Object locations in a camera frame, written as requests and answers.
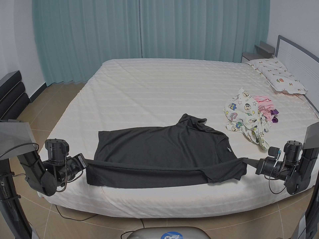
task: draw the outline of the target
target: white bed sheet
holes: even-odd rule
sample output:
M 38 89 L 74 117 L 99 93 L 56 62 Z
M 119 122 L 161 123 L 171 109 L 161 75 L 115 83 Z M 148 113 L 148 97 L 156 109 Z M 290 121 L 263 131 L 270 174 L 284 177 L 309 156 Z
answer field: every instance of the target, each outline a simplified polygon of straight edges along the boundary
M 184 59 L 110 60 L 101 66 L 69 104 L 49 138 L 65 139 L 70 155 L 80 152 L 94 158 L 99 130 L 138 126 L 168 126 L 187 113 L 207 118 L 206 125 L 230 138 L 237 157 L 267 156 L 244 135 L 226 130 L 223 112 L 226 100 L 244 87 L 251 95 L 269 95 L 277 110 L 265 139 L 283 149 L 286 141 L 303 142 L 307 126 L 319 121 L 306 99 L 274 92 L 265 78 L 247 64 Z M 42 160 L 47 152 L 42 148 Z M 313 169 L 314 185 L 319 163 Z M 282 181 L 271 181 L 274 191 Z M 117 189 L 91 186 L 86 172 L 68 184 L 66 191 L 51 197 L 52 204 L 115 217 L 168 218 L 206 217 L 259 208 L 288 197 L 274 195 L 268 181 L 248 166 L 247 175 L 216 184 L 151 189 Z

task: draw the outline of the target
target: floral print pillow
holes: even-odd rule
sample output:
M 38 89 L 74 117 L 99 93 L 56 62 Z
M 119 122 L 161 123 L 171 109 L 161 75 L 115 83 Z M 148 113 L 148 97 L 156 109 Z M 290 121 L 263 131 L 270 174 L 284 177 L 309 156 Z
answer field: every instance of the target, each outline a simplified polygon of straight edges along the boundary
M 277 91 L 288 94 L 306 94 L 307 89 L 296 79 L 277 58 L 254 59 L 246 62 Z

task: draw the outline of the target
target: teal curtain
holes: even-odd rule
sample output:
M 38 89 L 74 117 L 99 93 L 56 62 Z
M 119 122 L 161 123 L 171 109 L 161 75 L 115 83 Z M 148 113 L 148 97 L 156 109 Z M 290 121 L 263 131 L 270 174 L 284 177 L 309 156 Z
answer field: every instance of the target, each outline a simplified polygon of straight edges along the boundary
M 33 22 L 49 85 L 114 58 L 240 62 L 266 41 L 269 0 L 33 0 Z
M 140 58 L 138 0 L 33 0 L 46 84 L 87 81 L 106 60 Z
M 266 41 L 269 0 L 140 0 L 145 58 L 240 62 Z

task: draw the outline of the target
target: white label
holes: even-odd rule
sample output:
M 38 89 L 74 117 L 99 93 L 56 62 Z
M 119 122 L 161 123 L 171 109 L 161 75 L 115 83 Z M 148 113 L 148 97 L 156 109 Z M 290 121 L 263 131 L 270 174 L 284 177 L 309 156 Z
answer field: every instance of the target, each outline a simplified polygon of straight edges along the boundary
M 82 157 L 81 157 L 81 156 L 79 156 L 78 158 L 79 158 L 79 161 L 81 162 L 81 164 L 83 165 L 83 167 L 84 167 L 84 168 L 86 168 L 86 165 L 85 165 L 85 163 L 84 163 L 84 161 L 83 161 Z

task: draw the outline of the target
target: blue round logo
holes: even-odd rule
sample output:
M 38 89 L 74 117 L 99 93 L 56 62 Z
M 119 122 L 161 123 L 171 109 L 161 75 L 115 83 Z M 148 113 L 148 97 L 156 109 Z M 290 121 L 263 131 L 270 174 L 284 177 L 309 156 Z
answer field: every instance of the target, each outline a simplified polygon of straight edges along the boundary
M 167 232 L 160 239 L 184 239 L 184 237 L 178 232 Z

